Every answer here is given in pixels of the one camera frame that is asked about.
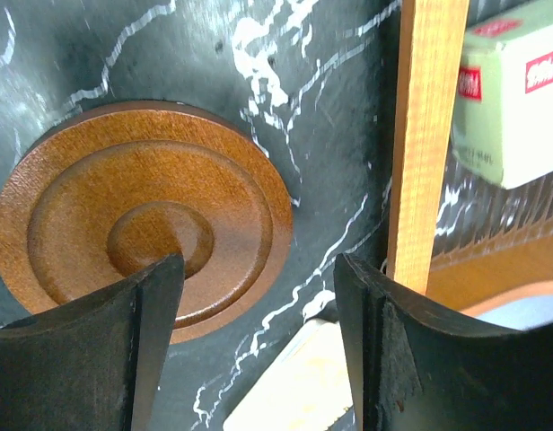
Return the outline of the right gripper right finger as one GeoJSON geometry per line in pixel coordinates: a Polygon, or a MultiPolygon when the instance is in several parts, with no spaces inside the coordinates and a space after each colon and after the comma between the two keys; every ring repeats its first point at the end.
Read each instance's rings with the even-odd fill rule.
{"type": "Polygon", "coordinates": [[[334,287],[359,429],[553,430],[553,322],[480,321],[352,254],[334,287]]]}

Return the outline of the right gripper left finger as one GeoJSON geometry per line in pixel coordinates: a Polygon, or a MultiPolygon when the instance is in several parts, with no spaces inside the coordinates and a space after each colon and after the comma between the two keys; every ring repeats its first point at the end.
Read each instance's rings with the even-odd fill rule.
{"type": "Polygon", "coordinates": [[[184,284],[172,254],[0,329],[0,430],[144,430],[184,284]]]}

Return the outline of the ringed wooden coaster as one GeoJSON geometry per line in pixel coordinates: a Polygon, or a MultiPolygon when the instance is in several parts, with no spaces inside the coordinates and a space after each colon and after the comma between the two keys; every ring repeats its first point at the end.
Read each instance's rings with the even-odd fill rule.
{"type": "Polygon", "coordinates": [[[293,230],[281,176],[234,125],[185,104],[113,103],[53,128],[14,168],[0,192],[0,276],[38,313],[179,253],[181,343],[268,292],[293,230]]]}

